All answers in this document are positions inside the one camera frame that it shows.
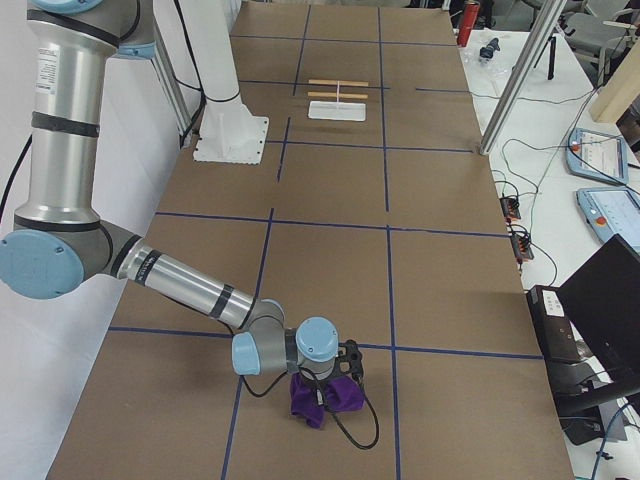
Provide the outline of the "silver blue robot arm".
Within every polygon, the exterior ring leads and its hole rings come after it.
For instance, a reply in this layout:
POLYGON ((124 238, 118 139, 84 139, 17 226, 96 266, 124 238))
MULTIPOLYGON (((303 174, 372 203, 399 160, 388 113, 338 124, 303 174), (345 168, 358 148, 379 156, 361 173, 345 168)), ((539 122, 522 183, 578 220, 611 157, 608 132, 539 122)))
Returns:
POLYGON ((98 274, 127 279, 233 327, 238 375, 286 372, 315 388, 339 377, 349 348, 329 320, 287 328, 277 302, 209 277, 93 210, 106 63, 154 55, 152 3, 31 1, 27 22, 39 47, 29 195, 1 242, 2 281, 44 300, 98 274))

